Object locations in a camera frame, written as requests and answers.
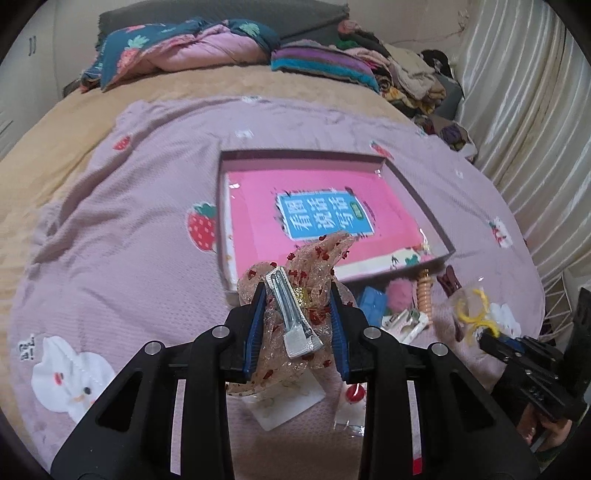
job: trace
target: wall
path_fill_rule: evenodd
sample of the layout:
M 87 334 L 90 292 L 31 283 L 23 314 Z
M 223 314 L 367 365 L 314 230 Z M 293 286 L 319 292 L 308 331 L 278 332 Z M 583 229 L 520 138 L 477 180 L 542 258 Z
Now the wall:
M 478 0 L 349 0 L 351 18 L 385 43 L 419 52 L 442 50 L 451 58 L 460 22 Z

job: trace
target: metal bolt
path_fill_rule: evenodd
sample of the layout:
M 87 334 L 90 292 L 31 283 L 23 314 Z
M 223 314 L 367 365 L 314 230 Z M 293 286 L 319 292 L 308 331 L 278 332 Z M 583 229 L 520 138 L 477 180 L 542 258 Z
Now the metal bolt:
M 225 338 L 230 335 L 230 329 L 225 325 L 219 325 L 212 330 L 212 335 L 215 338 Z
M 449 353 L 449 348 L 443 343 L 434 343 L 431 350 L 437 356 L 446 356 Z
M 375 340 L 376 338 L 380 338 L 380 336 L 382 335 L 382 331 L 379 328 L 376 327 L 367 327 L 364 331 L 363 334 L 372 340 Z
M 156 355 L 160 350 L 162 350 L 160 342 L 150 342 L 144 347 L 144 352 L 148 355 Z

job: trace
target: pink fluffy ball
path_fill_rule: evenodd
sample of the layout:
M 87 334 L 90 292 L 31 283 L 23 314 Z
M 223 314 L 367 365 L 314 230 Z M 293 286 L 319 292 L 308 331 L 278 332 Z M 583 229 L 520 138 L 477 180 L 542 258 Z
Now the pink fluffy ball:
M 386 288 L 388 307 L 394 313 L 409 309 L 413 304 L 413 282 L 407 278 L 392 280 Z

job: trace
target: curtain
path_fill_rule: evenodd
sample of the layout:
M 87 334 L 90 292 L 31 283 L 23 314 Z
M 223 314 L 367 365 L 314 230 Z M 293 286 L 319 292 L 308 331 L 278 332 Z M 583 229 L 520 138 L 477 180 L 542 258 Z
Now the curtain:
M 479 0 L 455 74 L 476 167 L 511 208 L 544 284 L 591 274 L 591 68 L 542 0 Z

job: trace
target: bed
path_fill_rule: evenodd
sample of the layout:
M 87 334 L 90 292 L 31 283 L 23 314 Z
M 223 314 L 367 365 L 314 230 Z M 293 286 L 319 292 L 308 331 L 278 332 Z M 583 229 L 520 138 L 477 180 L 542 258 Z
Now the bed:
M 492 279 L 495 300 L 511 306 L 524 335 L 537 336 L 543 318 L 543 289 L 519 228 L 498 192 L 465 159 L 450 151 L 439 139 L 422 136 L 398 110 L 370 89 L 330 79 L 271 72 L 268 66 L 232 66 L 156 75 L 106 93 L 97 89 L 85 94 L 74 92 L 56 105 L 0 163 L 0 407 L 27 447 L 45 466 L 50 464 L 75 423 L 66 413 L 47 412 L 37 402 L 31 389 L 30 371 L 32 364 L 40 360 L 39 350 L 34 362 L 23 363 L 18 359 L 18 344 L 29 335 L 42 333 L 37 338 L 39 345 L 43 337 L 60 332 L 32 332 L 30 320 L 20 316 L 13 315 L 13 323 L 9 322 L 19 284 L 21 304 L 26 296 L 22 281 L 31 251 L 35 252 L 43 243 L 42 238 L 36 237 L 38 221 L 50 218 L 48 209 L 59 205 L 76 185 L 102 141 L 106 138 L 113 141 L 120 134 L 116 128 L 113 133 L 116 118 L 122 112 L 133 113 L 134 107 L 129 110 L 129 105 L 144 100 L 168 102 L 162 105 L 170 106 L 172 100 L 211 97 L 218 98 L 219 102 L 230 102 L 228 105 L 239 105 L 243 96 L 269 99 L 265 101 L 286 111 L 304 109 L 314 118 L 324 116 L 335 125 L 343 122 L 352 139 L 349 143 L 344 141 L 344 150 L 371 153 L 370 141 L 365 143 L 354 138 L 354 125 L 362 127 L 357 133 L 362 138 L 374 135 L 371 139 L 380 140 L 398 159 L 399 168 L 451 237 L 457 249 L 451 263 L 458 277 L 472 280 L 484 275 Z M 194 108 L 201 108 L 201 104 L 196 103 Z M 402 146 L 405 139 L 410 141 Z M 501 248 L 495 242 L 488 222 L 497 217 L 502 218 L 511 234 L 513 245 L 510 248 Z M 433 297 L 435 304 L 443 304 L 445 296 L 438 286 L 433 290 Z M 453 323 L 446 320 L 445 315 L 449 312 L 442 308 L 440 327 L 425 331 L 415 344 L 427 346 L 436 340 L 453 342 Z M 208 321 L 215 325 L 223 320 Z M 43 321 L 35 320 L 37 326 L 43 325 Z M 137 344 L 126 345 L 123 357 L 128 351 L 135 353 L 143 344 L 138 338 Z M 87 348 L 100 350 L 92 339 Z M 485 386 L 493 386 L 502 374 L 503 365 L 475 346 L 452 348 L 470 362 L 473 372 Z M 109 356 L 105 351 L 98 353 Z M 122 366 L 121 359 L 111 363 L 115 371 Z M 263 464 L 267 471 L 264 478 L 278 478 L 281 473 L 277 465 L 284 459 L 288 461 L 294 448 L 301 449 L 311 461 L 305 469 L 293 472 L 293 478 L 354 475 L 359 442 L 339 436 L 330 428 L 339 389 L 334 374 L 330 369 L 320 375 L 328 399 L 309 414 L 287 424 L 287 430 L 282 427 L 263 434 L 248 417 L 248 412 L 232 407 L 230 421 L 234 420 L 236 429 L 233 435 L 241 438 L 243 445 L 245 439 L 252 442 L 252 454 L 242 448 L 235 456 L 239 477 L 250 478 Z M 312 434 L 317 434 L 317 440 L 307 444 L 306 439 Z M 284 448 L 277 448 L 282 442 Z M 317 442 L 323 444 L 326 453 L 316 452 Z

